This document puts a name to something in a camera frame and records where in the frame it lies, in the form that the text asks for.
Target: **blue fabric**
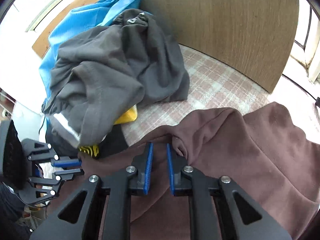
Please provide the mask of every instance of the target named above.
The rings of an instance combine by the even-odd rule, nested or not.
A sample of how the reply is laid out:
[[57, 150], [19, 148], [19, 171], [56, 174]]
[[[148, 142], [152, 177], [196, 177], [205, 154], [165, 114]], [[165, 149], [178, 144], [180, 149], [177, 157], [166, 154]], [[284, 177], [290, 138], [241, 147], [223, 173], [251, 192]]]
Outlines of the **blue fabric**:
[[44, 83], [47, 98], [51, 75], [58, 56], [59, 46], [81, 32], [97, 25], [109, 26], [112, 20], [123, 10], [139, 8], [140, 0], [99, 0], [95, 4], [72, 9], [67, 16], [54, 28], [48, 37], [50, 48], [39, 67], [39, 73]]

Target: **metal bolt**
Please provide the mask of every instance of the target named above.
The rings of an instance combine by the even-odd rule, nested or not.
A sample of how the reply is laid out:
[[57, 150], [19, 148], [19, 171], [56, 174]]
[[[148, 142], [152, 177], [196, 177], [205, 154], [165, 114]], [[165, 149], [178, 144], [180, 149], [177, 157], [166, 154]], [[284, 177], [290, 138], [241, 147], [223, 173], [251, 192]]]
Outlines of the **metal bolt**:
[[96, 182], [99, 179], [99, 177], [97, 175], [91, 175], [89, 177], [89, 181], [90, 182]]
[[183, 167], [183, 170], [185, 171], [185, 172], [187, 172], [187, 173], [190, 173], [190, 172], [193, 172], [193, 167], [191, 167], [191, 166], [184, 166]]
[[136, 167], [135, 166], [128, 166], [125, 168], [125, 170], [129, 173], [133, 173], [136, 171]]
[[222, 176], [222, 177], [221, 177], [221, 181], [222, 181], [223, 183], [228, 184], [228, 183], [230, 183], [231, 179], [230, 179], [229, 176]]

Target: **brown cloth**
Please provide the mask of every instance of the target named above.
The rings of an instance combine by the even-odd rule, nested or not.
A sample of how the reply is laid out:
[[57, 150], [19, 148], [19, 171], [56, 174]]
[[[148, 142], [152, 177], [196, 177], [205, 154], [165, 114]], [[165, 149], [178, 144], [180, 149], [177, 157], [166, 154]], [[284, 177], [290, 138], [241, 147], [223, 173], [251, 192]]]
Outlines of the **brown cloth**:
[[149, 194], [132, 197], [131, 239], [190, 239], [188, 198], [169, 191], [166, 143], [205, 175], [228, 175], [297, 239], [318, 210], [320, 145], [306, 140], [288, 110], [271, 103], [242, 116], [232, 108], [196, 110], [176, 126], [161, 126], [127, 150], [93, 160], [82, 155], [85, 175], [67, 182], [48, 213], [90, 175], [109, 175], [131, 164], [152, 141]]

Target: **wood grain surface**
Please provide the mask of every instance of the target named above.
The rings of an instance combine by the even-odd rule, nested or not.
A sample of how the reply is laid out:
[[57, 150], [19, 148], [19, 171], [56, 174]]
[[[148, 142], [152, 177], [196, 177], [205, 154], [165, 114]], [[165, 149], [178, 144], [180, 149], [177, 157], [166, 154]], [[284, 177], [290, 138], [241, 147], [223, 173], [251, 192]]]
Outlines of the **wood grain surface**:
[[74, 8], [92, 4], [97, 2], [98, 0], [74, 0], [70, 5], [64, 8], [57, 17], [55, 17], [52, 22], [45, 28], [45, 30], [39, 35], [36, 42], [33, 44], [32, 49], [39, 55], [39, 57], [43, 58], [46, 54], [47, 50], [50, 47], [48, 42], [49, 34], [52, 30], [58, 25], [59, 22], [68, 14], [68, 12]]
[[142, 0], [177, 41], [239, 70], [267, 91], [290, 55], [299, 0]]

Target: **yellow and black fabric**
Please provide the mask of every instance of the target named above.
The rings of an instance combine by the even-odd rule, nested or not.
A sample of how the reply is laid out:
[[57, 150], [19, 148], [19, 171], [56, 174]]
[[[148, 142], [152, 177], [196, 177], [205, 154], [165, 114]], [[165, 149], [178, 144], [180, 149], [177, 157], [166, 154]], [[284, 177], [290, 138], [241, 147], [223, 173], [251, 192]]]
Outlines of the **yellow and black fabric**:
[[114, 125], [111, 132], [107, 134], [105, 139], [93, 146], [81, 147], [74, 149], [65, 139], [52, 130], [52, 126], [47, 124], [47, 132], [45, 134], [47, 143], [50, 143], [59, 156], [77, 157], [78, 152], [85, 152], [94, 159], [104, 158], [119, 153], [128, 148], [127, 142], [121, 129], [121, 125]]

